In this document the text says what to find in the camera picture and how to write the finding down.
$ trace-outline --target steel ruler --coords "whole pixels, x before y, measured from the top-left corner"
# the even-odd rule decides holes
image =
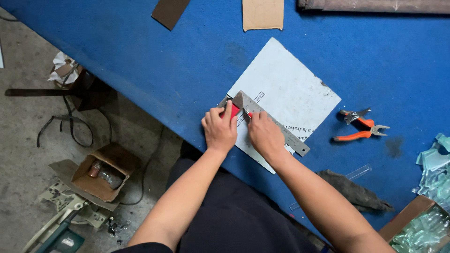
[[[245,93],[239,91],[236,96],[232,99],[233,104],[239,109],[243,109],[246,113],[263,112],[265,111],[258,103],[253,101]],[[304,144],[300,139],[298,139],[293,133],[291,133],[283,124],[278,122],[274,117],[268,114],[272,121],[281,129],[284,135],[284,142],[289,145],[295,152],[297,152],[302,157],[310,151],[310,148]]]

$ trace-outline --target dark rag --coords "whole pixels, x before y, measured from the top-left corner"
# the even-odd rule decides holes
[[[331,170],[316,172],[321,178],[331,184],[360,212],[393,212],[394,208],[381,200],[372,191],[353,183],[344,175]]]

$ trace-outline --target pliers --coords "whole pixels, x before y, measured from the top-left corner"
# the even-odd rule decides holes
[[[370,131],[360,131],[360,132],[357,132],[357,133],[349,135],[349,136],[337,136],[337,137],[333,137],[333,140],[335,140],[335,141],[351,141],[351,140],[356,140],[359,138],[369,138],[372,135],[387,136],[386,134],[378,132],[378,130],[379,129],[388,129],[390,127],[382,126],[382,125],[375,125],[375,122],[373,120],[365,119],[363,117],[363,115],[366,114],[368,111],[370,111],[370,108],[366,109],[364,111],[361,111],[361,112],[357,112],[357,113],[352,112],[352,111],[346,111],[346,110],[339,111],[340,114],[344,114],[346,116],[346,120],[349,119],[347,117],[349,114],[357,115],[357,117],[353,117],[350,121],[347,121],[347,123],[349,124],[354,120],[358,120],[363,125],[370,127]]]

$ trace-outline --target blue carpeted workbench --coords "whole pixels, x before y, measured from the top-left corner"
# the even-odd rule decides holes
[[[394,205],[414,197],[415,165],[439,132],[450,135],[450,18],[379,14],[299,14],[285,0],[284,30],[242,30],[241,1],[192,0],[173,31],[151,18],[158,0],[0,0],[50,43],[200,150],[200,119],[215,107],[270,37],[321,78],[341,103],[297,158],[313,171],[350,173]],[[333,144],[357,132],[340,109],[372,108],[367,118],[389,136]],[[223,167],[268,195],[287,213],[295,199],[277,175],[234,147]],[[376,230],[396,213],[365,217]],[[318,234],[305,214],[292,213]]]

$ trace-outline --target person's left hand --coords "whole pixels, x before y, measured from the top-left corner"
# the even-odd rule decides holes
[[[234,146],[238,137],[238,116],[234,116],[230,120],[232,106],[231,100],[228,100],[226,110],[225,108],[211,108],[202,119],[208,149],[219,151],[225,155]],[[224,110],[224,117],[220,118],[219,114]]]

